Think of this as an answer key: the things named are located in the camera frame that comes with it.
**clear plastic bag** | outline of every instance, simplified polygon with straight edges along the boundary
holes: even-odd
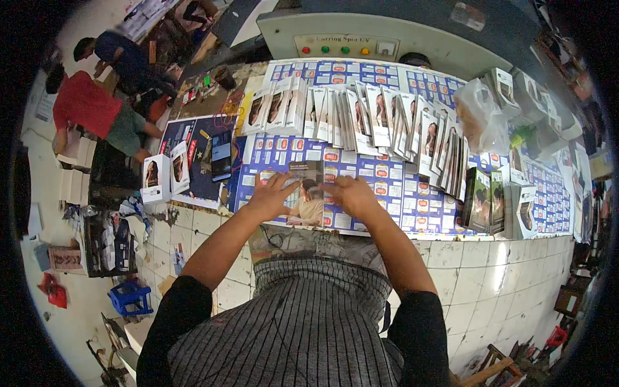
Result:
[[[477,78],[470,81],[456,90],[454,102],[471,153],[508,154],[507,119],[486,85]]]

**dark blue shirt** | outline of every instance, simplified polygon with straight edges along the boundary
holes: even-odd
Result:
[[[118,48],[124,51],[112,67],[121,79],[135,79],[147,70],[148,61],[140,46],[116,32],[106,31],[99,35],[95,54],[105,62],[112,63]]]

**stool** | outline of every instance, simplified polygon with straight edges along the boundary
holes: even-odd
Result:
[[[121,316],[147,315],[154,312],[153,309],[149,308],[146,299],[148,293],[150,293],[149,286],[141,287],[133,281],[126,281],[110,290],[110,298],[114,309]],[[136,310],[128,311],[127,305],[134,305]]]

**phone screen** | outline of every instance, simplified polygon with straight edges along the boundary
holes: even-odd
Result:
[[[213,157],[210,162],[213,181],[232,176],[232,132],[225,131],[212,139]]]

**wooden chair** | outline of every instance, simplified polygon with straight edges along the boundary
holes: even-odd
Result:
[[[473,375],[468,376],[464,380],[460,379],[457,375],[454,375],[449,371],[449,379],[452,387],[474,387],[485,386],[485,382],[491,376],[494,376],[501,372],[506,372],[505,379],[495,378],[490,386],[492,387],[508,387],[512,386],[522,378],[524,374],[514,364],[514,360],[505,356],[492,344],[488,345],[488,355],[486,359],[479,365],[479,369]]]

